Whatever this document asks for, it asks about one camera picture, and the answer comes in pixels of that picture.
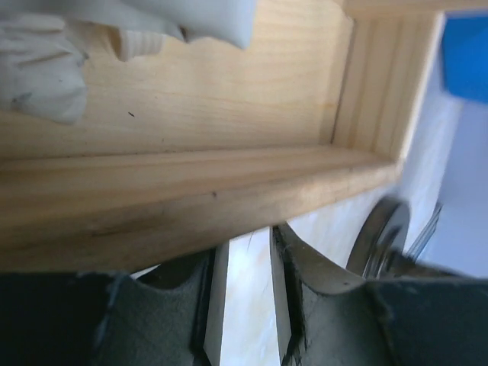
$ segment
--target wood grain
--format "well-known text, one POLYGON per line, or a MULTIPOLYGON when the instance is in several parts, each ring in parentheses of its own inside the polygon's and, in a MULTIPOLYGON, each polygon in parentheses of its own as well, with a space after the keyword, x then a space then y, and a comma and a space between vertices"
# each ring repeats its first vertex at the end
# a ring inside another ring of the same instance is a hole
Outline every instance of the wood grain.
POLYGON ((334 145, 406 158, 443 24, 440 13, 357 21, 334 145))
POLYGON ((348 0, 353 18, 377 18, 434 11, 488 10, 488 0, 348 0))
POLYGON ((399 173, 376 156, 325 146, 171 155, 4 163, 0 269, 135 271, 399 173))
POLYGON ((158 56, 122 63, 99 34, 83 119, 0 112, 0 159, 329 143, 351 31, 331 0, 260 0, 245 51, 169 38, 158 56))

